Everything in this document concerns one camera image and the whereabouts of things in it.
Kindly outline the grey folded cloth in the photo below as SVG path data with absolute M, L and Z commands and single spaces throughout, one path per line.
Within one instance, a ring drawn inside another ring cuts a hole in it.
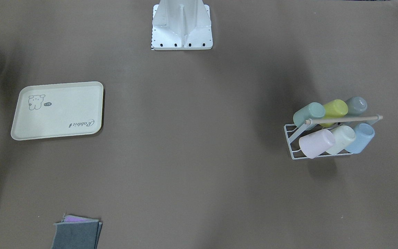
M 98 219 L 64 215 L 54 223 L 51 249 L 96 249 L 103 223 Z

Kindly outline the cream rabbit tray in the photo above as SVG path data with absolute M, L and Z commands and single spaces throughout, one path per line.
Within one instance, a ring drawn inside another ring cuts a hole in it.
M 27 86 L 18 96 L 14 140 L 93 135 L 102 126 L 104 86 L 98 81 Z

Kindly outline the yellow plastic cup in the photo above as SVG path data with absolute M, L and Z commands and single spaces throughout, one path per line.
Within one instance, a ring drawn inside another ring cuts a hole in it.
M 325 109 L 325 115 L 322 119 L 335 119 L 344 117 L 348 111 L 349 107 L 345 101 L 340 99 L 335 99 L 323 105 Z

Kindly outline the cream white plastic cup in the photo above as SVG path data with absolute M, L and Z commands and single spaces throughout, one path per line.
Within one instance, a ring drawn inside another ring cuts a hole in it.
M 331 155 L 338 154 L 356 139 L 356 133 L 350 126 L 341 125 L 331 129 L 330 132 L 334 135 L 336 141 L 333 147 L 326 150 L 326 153 Z

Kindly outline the grey plastic cup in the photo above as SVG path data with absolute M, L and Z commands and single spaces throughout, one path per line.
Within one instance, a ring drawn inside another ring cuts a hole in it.
M 368 108 L 366 100 L 360 96 L 353 96 L 345 101 L 348 106 L 348 113 L 345 117 L 358 117 Z

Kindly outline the green plastic cup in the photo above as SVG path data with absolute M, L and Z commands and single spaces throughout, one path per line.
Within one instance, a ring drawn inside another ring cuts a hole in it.
M 326 110 L 322 104 L 318 102 L 311 102 L 293 115 L 293 122 L 297 128 L 300 128 L 300 126 L 305 123 L 305 120 L 321 119 L 325 116 L 325 114 Z

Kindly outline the pink plastic cup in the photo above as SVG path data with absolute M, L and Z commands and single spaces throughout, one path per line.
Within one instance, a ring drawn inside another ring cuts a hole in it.
M 300 137 L 298 143 L 303 154 L 310 159 L 314 159 L 333 147 L 336 141 L 330 130 L 322 129 Z

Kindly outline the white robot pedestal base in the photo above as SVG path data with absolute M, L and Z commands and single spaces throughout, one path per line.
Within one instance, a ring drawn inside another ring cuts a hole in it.
M 210 6 L 202 0 L 161 0 L 152 14 L 152 50 L 212 49 Z

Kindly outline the blue plastic cup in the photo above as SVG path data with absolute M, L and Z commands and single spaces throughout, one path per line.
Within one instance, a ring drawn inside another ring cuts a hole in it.
M 375 130 L 368 123 L 359 123 L 354 128 L 356 139 L 345 150 L 352 154 L 361 153 L 375 136 Z

